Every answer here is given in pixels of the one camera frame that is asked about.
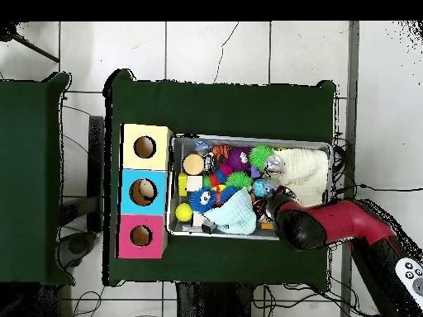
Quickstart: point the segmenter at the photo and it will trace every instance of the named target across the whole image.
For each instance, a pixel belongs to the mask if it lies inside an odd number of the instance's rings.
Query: green table
[[[105,191],[110,190],[110,201],[105,201],[110,216],[106,215],[105,226],[110,225],[110,231],[105,233],[104,282],[298,282],[326,290],[327,248],[298,253],[278,241],[170,235],[160,260],[141,260],[114,258],[112,244],[121,123],[166,125],[174,133],[331,144],[335,97],[332,82],[317,87],[152,83],[134,81],[123,69],[109,77],[103,94],[107,98],[106,140],[112,141],[112,163],[106,164],[105,175]]]

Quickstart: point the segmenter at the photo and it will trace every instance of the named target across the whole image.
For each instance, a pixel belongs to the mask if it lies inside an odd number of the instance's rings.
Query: orange tiger toy
[[[220,157],[225,157],[226,159],[228,159],[230,150],[231,147],[228,144],[219,144],[218,146],[213,146],[211,148],[211,151],[217,159],[219,159]]]

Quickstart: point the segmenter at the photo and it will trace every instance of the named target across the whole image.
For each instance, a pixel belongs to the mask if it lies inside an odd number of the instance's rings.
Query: green fuzzy ball
[[[259,144],[255,146],[250,152],[250,164],[256,167],[261,173],[264,172],[264,163],[269,155],[273,155],[274,150],[265,145]]]
[[[226,180],[227,186],[248,187],[253,183],[253,179],[244,172],[234,172]]]
[[[212,188],[212,185],[210,184],[210,177],[208,175],[202,176],[202,185],[204,187]]]

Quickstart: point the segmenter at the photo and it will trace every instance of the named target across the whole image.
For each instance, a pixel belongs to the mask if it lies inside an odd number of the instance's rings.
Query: gray bin
[[[218,238],[232,238],[232,239],[268,239],[278,240],[276,235],[270,229],[260,229],[257,227],[252,234],[226,234],[219,230],[214,230],[212,234],[203,232],[184,231],[183,225],[187,223],[180,222],[175,215],[176,207],[180,203],[188,202],[187,196],[179,196],[178,194],[178,175],[182,170],[182,160],[185,156],[194,152],[194,143],[203,140],[209,145],[229,144],[231,147],[254,147],[257,144],[267,144],[271,147],[285,147],[287,149],[319,149],[326,153],[328,157],[328,174],[327,187],[322,200],[328,201],[331,199],[332,186],[332,164],[333,164],[333,149],[330,144],[325,142],[306,142],[306,141],[285,141],[285,140],[269,140],[269,139],[252,139],[242,137],[228,137],[228,136],[210,136],[210,135],[173,135],[170,140],[171,151],[173,151],[172,171],[168,176],[168,191],[166,204],[166,229],[170,234],[182,236],[199,236],[199,237],[218,237]]]

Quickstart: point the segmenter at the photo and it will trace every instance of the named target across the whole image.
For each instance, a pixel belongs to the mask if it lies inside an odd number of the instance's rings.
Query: light blue cloth
[[[223,206],[210,209],[203,215],[226,234],[252,234],[255,230],[256,216],[246,187],[242,187]]]

